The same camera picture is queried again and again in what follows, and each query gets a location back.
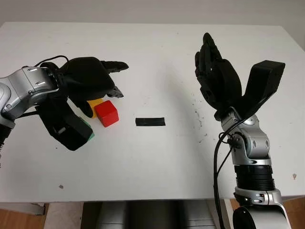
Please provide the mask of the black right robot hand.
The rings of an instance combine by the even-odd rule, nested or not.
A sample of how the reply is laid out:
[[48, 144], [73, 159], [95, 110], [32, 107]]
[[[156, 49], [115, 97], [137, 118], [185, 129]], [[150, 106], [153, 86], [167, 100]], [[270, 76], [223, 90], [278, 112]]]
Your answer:
[[216, 110], [214, 117], [221, 121], [229, 107], [242, 97], [242, 87], [234, 67], [222, 58], [209, 33], [203, 35], [203, 44], [195, 54], [195, 75], [206, 102]]

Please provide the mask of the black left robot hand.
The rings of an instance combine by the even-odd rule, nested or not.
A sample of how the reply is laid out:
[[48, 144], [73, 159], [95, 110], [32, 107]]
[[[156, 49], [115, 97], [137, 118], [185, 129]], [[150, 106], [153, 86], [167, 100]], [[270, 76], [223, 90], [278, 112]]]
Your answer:
[[79, 57], [66, 62], [58, 69], [69, 99], [89, 118], [93, 111], [89, 101], [104, 96], [122, 98], [123, 93], [110, 77], [129, 68], [125, 62], [101, 61], [95, 57]]

